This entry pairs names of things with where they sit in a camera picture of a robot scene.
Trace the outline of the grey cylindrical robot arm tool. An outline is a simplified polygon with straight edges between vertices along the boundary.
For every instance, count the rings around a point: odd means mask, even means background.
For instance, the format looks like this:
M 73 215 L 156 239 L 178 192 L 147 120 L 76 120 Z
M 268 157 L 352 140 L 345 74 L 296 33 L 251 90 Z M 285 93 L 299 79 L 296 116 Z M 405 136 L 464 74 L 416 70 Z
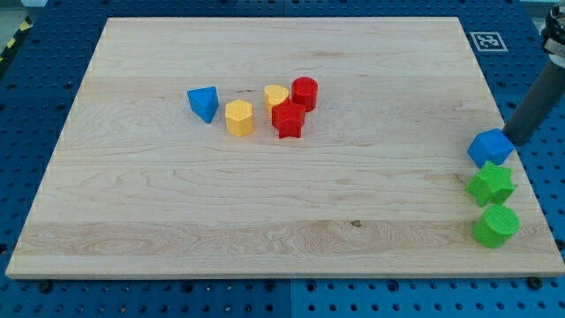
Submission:
M 564 2 L 555 4 L 539 30 L 546 64 L 502 129 L 515 147 L 525 145 L 564 96 Z

